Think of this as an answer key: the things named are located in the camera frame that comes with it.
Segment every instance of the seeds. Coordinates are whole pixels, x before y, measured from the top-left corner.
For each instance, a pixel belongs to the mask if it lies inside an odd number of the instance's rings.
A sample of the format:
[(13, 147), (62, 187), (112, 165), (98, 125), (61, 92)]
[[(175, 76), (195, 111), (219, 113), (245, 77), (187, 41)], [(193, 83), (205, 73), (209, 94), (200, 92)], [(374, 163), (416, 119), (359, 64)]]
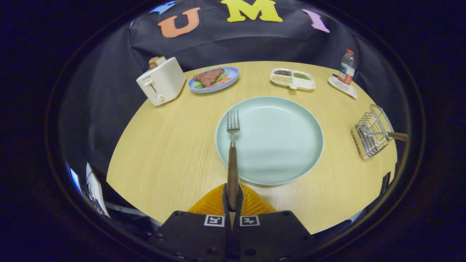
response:
[(287, 70), (277, 70), (274, 72), (274, 74), (282, 76), (291, 76), (291, 72)]
[(272, 80), (285, 84), (293, 83), (293, 79), (289, 76), (272, 76)]
[(302, 79), (309, 80), (309, 77), (307, 77), (306, 75), (300, 74), (300, 73), (294, 73), (293, 76), (294, 76), (294, 77), (298, 77), (298, 78), (302, 78)]

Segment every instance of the light green plate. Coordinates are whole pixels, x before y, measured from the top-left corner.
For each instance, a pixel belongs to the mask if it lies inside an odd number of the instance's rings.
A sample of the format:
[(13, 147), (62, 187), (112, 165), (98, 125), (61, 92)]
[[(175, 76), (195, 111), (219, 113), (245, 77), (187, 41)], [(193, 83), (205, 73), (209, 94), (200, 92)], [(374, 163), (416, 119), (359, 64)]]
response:
[[(238, 110), (235, 134), (238, 175), (259, 185), (281, 185), (309, 173), (323, 153), (324, 137), (317, 119), (301, 105), (280, 97), (254, 97), (230, 108)], [(226, 113), (217, 126), (215, 144), (228, 166), (231, 135)]]

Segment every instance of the wire basket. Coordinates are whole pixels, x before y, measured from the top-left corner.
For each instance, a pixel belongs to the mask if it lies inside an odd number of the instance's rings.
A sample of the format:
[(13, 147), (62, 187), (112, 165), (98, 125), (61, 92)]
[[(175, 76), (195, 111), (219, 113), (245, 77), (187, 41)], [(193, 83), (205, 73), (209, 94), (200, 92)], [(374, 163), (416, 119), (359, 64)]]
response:
[(393, 132), (393, 127), (384, 110), (375, 104), (370, 105), (370, 112), (366, 112), (351, 129), (351, 135), (363, 159), (375, 156), (388, 146), (392, 138), (387, 132)]

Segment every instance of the letter m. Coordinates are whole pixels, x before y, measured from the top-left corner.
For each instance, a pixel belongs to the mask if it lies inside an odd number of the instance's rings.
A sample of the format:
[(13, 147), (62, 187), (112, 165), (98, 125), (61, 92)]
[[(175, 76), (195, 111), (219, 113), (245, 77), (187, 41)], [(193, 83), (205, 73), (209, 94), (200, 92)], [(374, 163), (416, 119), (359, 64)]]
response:
[(259, 15), (259, 12), (261, 12), (261, 16), (259, 16), (259, 18), (263, 21), (283, 21), (275, 10), (275, 2), (271, 0), (256, 0), (253, 5), (250, 5), (243, 0), (223, 0), (221, 3), (226, 4), (230, 11), (230, 17), (227, 19), (228, 22), (246, 20), (246, 17), (242, 16), (240, 11), (251, 20), (255, 20)]

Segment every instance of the wooden handle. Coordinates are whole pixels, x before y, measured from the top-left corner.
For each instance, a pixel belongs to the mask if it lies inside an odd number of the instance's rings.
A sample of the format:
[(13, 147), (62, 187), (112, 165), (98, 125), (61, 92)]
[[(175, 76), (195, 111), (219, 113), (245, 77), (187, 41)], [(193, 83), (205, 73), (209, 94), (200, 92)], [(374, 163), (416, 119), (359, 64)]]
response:
[(228, 209), (231, 212), (236, 211), (236, 208), (238, 207), (239, 188), (236, 147), (230, 147), (230, 156), (228, 158), (228, 178), (226, 182), (226, 199), (228, 200)]
[(401, 140), (401, 141), (408, 142), (408, 135), (407, 135), (407, 134), (403, 134), (403, 133), (392, 133), (392, 132), (387, 132), (387, 133), (388, 133), (388, 136), (391, 137), (391, 138), (394, 138), (394, 139), (398, 139), (398, 140)]

